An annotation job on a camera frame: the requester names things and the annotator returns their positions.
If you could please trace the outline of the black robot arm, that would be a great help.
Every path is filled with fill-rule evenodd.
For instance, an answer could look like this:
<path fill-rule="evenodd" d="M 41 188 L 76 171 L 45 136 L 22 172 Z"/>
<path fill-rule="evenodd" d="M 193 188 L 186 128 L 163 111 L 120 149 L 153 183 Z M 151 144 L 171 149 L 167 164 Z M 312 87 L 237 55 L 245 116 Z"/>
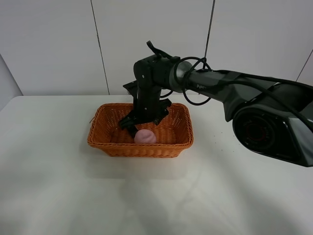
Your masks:
<path fill-rule="evenodd" d="M 313 165 L 313 88 L 235 71 L 199 70 L 190 58 L 156 53 L 134 64 L 135 81 L 125 85 L 133 109 L 120 121 L 131 135 L 138 124 L 159 124 L 171 102 L 162 89 L 191 90 L 221 102 L 226 121 L 247 149 L 296 165 Z"/>

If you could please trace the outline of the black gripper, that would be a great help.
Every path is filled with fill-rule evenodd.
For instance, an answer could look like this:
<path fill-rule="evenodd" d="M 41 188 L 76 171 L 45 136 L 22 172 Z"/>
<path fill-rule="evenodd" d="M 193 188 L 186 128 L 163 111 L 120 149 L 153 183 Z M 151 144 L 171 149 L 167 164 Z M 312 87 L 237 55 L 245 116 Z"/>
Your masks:
<path fill-rule="evenodd" d="M 139 124 L 153 123 L 159 125 L 169 114 L 167 110 L 171 106 L 169 99 L 161 100 L 161 87 L 140 88 L 138 85 L 137 98 L 133 97 L 132 110 L 119 121 L 121 129 L 127 129 L 134 139 Z"/>

